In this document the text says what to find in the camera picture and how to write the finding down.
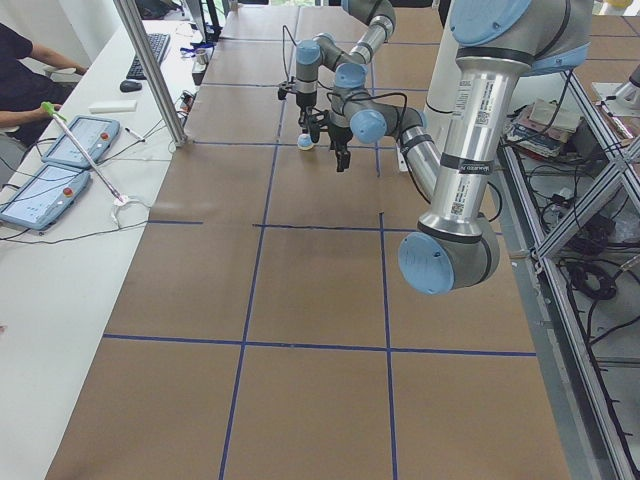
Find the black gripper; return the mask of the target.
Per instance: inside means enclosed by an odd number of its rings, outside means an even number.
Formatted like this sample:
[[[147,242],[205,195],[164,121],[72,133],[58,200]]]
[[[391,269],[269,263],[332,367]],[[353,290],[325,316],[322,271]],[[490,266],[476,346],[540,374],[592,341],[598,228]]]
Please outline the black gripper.
[[[330,149],[335,152],[336,171],[338,173],[348,170],[350,167],[350,152],[348,144],[353,138],[353,133],[349,127],[341,127],[335,124],[328,126],[330,138]]]
[[[296,93],[296,105],[300,109],[298,125],[303,134],[308,134],[312,143],[317,143],[320,138],[320,127],[313,109],[317,103],[316,93]]]

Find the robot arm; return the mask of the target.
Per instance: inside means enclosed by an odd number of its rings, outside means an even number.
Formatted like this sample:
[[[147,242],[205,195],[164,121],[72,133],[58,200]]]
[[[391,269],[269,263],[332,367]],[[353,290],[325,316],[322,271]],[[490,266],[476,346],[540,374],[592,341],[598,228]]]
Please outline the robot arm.
[[[437,295],[488,279],[499,246],[480,206],[519,79],[571,70],[587,56],[590,1],[456,1],[448,14],[460,79],[443,150],[421,115],[364,93],[365,68],[335,67],[333,107],[363,143],[393,137],[430,205],[399,247],[404,279]]]
[[[293,91],[301,112],[299,124],[303,132],[298,137],[301,150],[308,150],[316,143],[308,120],[317,103],[319,68],[324,66],[335,73],[334,85],[338,88],[361,88],[366,80],[367,65],[395,30],[395,11],[389,1],[343,1],[341,5],[344,11],[367,26],[367,31],[350,51],[337,47],[334,38],[327,33],[303,40],[296,47]]]

